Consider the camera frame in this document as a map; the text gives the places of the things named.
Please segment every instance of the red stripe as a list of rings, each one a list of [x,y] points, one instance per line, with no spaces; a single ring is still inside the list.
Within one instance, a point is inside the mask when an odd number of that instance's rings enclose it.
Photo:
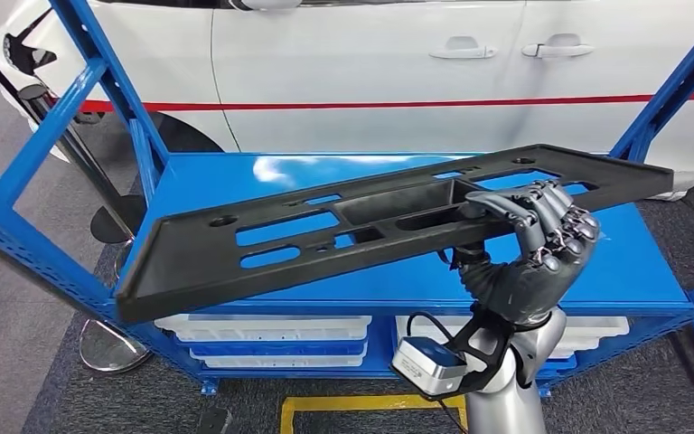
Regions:
[[[608,95],[600,97],[560,97],[523,99],[473,99],[459,101],[406,102],[293,102],[293,103],[192,103],[146,102],[148,111],[214,111],[214,110],[301,110],[301,109],[390,109],[414,107],[475,106],[547,106],[557,104],[606,104],[611,102],[648,102],[652,95]],[[107,101],[88,100],[81,111],[113,111]]]

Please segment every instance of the white car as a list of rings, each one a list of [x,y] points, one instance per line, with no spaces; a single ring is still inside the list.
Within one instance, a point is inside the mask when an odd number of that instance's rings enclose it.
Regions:
[[[606,152],[694,43],[694,0],[89,4],[182,150]],[[18,89],[61,95],[82,67],[46,0],[0,28]],[[84,110],[111,110],[102,89]],[[647,161],[677,171],[676,197],[694,185],[694,100]]]

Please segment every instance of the black plastic panel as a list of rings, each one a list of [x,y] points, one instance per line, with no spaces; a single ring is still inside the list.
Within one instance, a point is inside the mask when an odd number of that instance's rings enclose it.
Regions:
[[[478,181],[533,171],[582,184],[588,191],[575,196],[576,204],[588,210],[672,187],[668,169],[535,145],[167,216],[154,224],[122,282],[119,314],[152,320],[501,236],[511,231],[508,224],[488,216],[465,220],[459,204],[483,189]],[[321,202],[328,198],[336,200]],[[303,218],[326,224],[237,242],[239,233]],[[255,263],[276,255],[286,260]]]

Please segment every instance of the blue shelf surface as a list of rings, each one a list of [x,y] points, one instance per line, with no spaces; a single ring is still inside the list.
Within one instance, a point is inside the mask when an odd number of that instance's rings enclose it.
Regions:
[[[140,233],[149,230],[155,219],[170,214],[465,156],[174,155],[150,202]],[[509,187],[542,177],[548,176],[512,175],[489,180],[486,186]],[[596,212],[596,217],[602,223],[604,237],[586,270],[561,302],[570,315],[673,315],[694,308],[633,204]],[[145,238],[136,238],[130,259],[136,256]],[[514,235],[487,241],[486,247],[494,261],[513,260],[519,251]],[[466,315],[471,304],[472,299],[456,273],[449,271],[433,253],[196,312],[408,315],[423,309],[436,315]]]

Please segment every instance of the floor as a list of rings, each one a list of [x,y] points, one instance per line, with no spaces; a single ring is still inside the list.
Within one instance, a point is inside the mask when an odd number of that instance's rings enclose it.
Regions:
[[[80,127],[121,191],[135,181],[117,120]],[[30,135],[0,97],[0,171]],[[89,235],[99,203],[72,166],[49,158],[16,209],[80,263],[111,279],[115,247]],[[682,203],[642,203],[643,217],[680,283],[694,288],[694,192]],[[407,393],[397,381],[236,380],[203,398],[195,384],[154,359],[122,376],[83,368],[83,317],[0,264],[0,433],[193,433],[202,414],[229,408],[235,432],[278,431],[285,396]],[[659,380],[654,381],[654,373]],[[553,433],[694,432],[694,336],[660,339],[563,383],[545,401]],[[455,432],[437,410],[297,413],[295,432]]]

